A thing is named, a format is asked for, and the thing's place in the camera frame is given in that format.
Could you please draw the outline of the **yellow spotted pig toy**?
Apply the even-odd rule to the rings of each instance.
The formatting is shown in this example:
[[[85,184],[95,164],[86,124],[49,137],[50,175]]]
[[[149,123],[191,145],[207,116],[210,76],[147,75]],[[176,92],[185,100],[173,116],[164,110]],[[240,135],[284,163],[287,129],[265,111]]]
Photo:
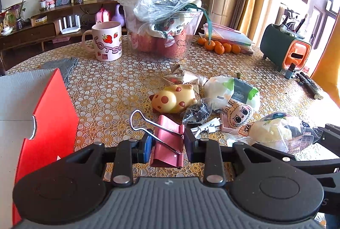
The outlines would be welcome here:
[[[171,85],[150,97],[153,112],[179,114],[198,102],[191,84]]]

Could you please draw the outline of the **grey folded cloth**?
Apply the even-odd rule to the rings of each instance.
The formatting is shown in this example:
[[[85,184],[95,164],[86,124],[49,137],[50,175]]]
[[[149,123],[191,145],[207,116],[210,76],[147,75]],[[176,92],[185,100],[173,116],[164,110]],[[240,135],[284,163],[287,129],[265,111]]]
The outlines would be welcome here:
[[[59,69],[62,75],[65,86],[69,85],[69,76],[71,75],[73,69],[78,63],[78,58],[64,58],[60,60],[52,60],[48,61],[42,65],[40,65],[41,69]]]

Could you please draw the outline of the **green orange desk organizer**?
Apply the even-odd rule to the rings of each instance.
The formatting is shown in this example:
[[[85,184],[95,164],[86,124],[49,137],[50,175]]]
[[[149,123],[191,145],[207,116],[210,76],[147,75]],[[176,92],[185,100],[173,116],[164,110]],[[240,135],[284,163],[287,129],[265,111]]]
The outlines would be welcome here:
[[[260,43],[263,59],[271,60],[279,71],[289,69],[292,63],[295,64],[295,71],[303,70],[311,48],[310,43],[288,30],[282,32],[280,26],[275,24],[266,27]]]

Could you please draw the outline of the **black remote control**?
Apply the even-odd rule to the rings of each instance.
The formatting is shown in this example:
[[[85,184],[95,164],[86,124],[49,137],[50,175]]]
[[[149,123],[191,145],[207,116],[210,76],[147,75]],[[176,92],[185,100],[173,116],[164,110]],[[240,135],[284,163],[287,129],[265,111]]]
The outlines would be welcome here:
[[[319,88],[316,86],[314,81],[304,72],[299,72],[296,74],[300,85],[302,85],[309,95],[315,100],[322,100],[323,96],[319,93]]]

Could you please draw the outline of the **white green tissue pack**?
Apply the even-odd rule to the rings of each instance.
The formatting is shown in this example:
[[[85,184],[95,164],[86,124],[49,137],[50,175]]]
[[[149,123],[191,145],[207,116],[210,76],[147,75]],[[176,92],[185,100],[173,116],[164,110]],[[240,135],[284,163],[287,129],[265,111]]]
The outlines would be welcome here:
[[[255,111],[258,111],[261,105],[259,90],[238,78],[211,77],[204,84],[203,90],[214,111],[231,105],[231,99],[247,104]]]

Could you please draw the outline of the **crumpled snack wrapper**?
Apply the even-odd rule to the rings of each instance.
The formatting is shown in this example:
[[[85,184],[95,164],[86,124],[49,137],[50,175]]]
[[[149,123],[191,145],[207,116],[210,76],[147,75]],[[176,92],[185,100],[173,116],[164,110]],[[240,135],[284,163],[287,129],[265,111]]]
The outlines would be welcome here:
[[[199,94],[199,88],[202,86],[199,75],[185,70],[179,63],[171,64],[170,71],[170,74],[163,76],[163,81],[167,85],[192,85],[194,92]]]

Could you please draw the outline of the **stack of plastic folders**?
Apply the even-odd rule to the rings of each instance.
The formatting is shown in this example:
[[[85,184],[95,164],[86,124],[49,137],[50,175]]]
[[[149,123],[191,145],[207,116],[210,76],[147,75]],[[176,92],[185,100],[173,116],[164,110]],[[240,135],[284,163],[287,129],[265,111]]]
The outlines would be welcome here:
[[[253,41],[242,32],[231,29],[229,27],[212,23],[211,39],[221,43],[229,43],[238,45],[243,54],[253,55]]]

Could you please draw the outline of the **wooden tv cabinet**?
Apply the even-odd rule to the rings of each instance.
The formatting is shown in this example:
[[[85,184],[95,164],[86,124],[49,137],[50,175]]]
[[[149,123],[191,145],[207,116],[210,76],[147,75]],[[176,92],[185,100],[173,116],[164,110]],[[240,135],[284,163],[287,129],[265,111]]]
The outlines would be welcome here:
[[[88,15],[91,9],[98,12],[101,8],[113,10],[118,2],[116,0],[90,0],[82,4],[68,4],[43,11],[30,18],[31,25],[21,30],[12,31],[9,35],[1,37],[1,65],[5,65],[3,52],[16,47],[40,44],[61,37],[79,37],[86,30],[85,26],[77,32],[63,35],[61,33],[63,22],[69,22],[69,17],[83,14]]]

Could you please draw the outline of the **bagged yellow bread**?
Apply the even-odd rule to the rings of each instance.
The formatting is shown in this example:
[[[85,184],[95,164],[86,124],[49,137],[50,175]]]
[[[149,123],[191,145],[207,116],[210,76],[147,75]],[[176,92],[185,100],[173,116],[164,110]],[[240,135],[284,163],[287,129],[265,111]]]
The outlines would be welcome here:
[[[320,137],[308,123],[285,112],[274,112],[239,128],[237,136],[249,145],[260,145],[296,154]]]

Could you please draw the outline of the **pink strawberry mug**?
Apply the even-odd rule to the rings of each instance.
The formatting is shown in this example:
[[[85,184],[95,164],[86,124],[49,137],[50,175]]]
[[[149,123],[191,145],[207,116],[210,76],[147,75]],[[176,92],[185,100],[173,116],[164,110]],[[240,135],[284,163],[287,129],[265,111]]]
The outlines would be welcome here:
[[[85,44],[85,36],[91,35],[93,49]],[[111,62],[122,56],[122,25],[117,21],[106,21],[92,26],[82,35],[81,46],[94,53],[97,60]]]

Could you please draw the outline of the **plastic bag of apples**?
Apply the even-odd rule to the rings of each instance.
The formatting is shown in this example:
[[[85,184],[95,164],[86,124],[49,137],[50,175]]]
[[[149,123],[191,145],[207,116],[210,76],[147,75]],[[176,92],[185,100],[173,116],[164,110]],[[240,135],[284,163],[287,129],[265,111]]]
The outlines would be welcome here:
[[[129,50],[142,58],[185,58],[201,19],[202,0],[118,0]]]

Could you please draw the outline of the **purple vase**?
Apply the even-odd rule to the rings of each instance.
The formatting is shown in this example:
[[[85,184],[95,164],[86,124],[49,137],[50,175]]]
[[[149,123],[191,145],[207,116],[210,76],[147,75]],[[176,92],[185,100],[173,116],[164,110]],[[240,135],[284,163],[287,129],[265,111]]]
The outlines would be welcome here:
[[[119,11],[120,7],[121,7],[120,4],[116,5],[115,14],[111,17],[111,20],[115,21],[115,22],[119,22],[120,25],[122,27],[124,27],[125,26],[125,16],[124,16],[123,13],[120,13],[120,11]]]

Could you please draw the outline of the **small bag of dark items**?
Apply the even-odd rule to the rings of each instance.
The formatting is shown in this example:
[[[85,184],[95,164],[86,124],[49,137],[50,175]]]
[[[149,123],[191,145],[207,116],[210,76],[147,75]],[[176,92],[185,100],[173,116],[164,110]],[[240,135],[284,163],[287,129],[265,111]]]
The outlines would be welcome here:
[[[209,98],[202,98],[189,106],[183,114],[183,124],[203,124],[213,112],[213,104]]]

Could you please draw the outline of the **red cardboard box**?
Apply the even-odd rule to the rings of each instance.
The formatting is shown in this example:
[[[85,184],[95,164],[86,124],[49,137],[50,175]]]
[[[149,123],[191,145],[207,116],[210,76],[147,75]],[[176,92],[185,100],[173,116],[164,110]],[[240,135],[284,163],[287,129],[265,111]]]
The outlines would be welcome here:
[[[77,126],[59,69],[1,77],[1,228],[21,219],[12,200],[15,183],[71,154]]]

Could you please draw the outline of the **pink binder clip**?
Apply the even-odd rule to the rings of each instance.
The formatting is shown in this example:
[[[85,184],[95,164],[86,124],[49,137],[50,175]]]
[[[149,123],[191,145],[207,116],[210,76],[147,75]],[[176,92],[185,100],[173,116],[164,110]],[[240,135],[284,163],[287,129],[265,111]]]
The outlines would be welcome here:
[[[144,127],[134,125],[134,116],[139,115],[145,123],[154,126],[151,132]],[[181,169],[184,165],[184,125],[177,124],[165,115],[159,115],[157,122],[147,119],[140,110],[134,110],[129,119],[134,131],[146,134],[143,161],[151,167],[166,167]]]

